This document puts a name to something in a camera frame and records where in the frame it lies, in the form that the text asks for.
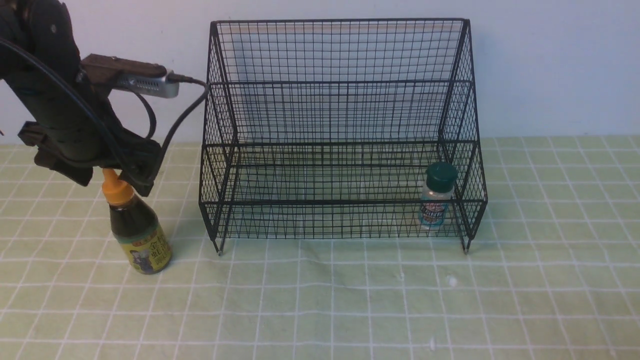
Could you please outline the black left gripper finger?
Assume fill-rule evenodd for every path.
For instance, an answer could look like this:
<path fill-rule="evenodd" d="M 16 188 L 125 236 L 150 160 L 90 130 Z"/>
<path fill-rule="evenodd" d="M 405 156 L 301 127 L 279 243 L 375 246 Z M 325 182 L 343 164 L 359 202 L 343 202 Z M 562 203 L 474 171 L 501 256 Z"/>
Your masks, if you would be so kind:
<path fill-rule="evenodd" d="M 139 164 L 125 165 L 119 162 L 119 180 L 127 182 L 137 194 L 147 198 L 153 190 L 154 182 L 160 171 L 160 161 L 143 161 Z"/>

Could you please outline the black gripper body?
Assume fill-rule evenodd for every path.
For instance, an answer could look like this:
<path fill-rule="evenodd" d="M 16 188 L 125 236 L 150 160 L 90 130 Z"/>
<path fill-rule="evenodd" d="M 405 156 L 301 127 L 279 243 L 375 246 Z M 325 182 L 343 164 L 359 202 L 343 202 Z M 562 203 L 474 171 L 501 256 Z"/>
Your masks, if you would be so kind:
<path fill-rule="evenodd" d="M 51 160 L 36 163 L 74 169 L 102 167 L 149 172 L 162 158 L 162 146 L 124 127 L 109 98 L 88 100 L 94 114 L 114 139 L 110 146 L 94 121 L 71 98 L 21 98 L 33 121 L 26 121 L 19 138 L 42 150 Z"/>

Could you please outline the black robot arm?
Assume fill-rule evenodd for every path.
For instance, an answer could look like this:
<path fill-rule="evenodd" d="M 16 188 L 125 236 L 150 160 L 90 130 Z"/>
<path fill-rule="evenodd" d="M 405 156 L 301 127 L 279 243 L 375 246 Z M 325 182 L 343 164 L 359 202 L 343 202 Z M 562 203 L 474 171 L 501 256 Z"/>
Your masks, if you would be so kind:
<path fill-rule="evenodd" d="M 36 166 L 83 187 L 94 168 L 116 169 L 140 196 L 151 193 L 162 148 L 126 129 L 109 91 L 91 81 L 64 3 L 1 2 L 1 80 L 33 117 L 18 137 L 37 149 Z"/>

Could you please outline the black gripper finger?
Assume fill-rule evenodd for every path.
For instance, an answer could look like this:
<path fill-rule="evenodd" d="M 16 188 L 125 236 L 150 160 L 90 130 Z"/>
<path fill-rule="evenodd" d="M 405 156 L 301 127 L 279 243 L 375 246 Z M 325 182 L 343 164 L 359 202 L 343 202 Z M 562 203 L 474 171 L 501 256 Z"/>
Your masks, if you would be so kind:
<path fill-rule="evenodd" d="M 34 163 L 36 166 L 61 174 L 83 187 L 89 186 L 94 174 L 93 168 L 75 167 L 43 149 L 36 152 Z"/>

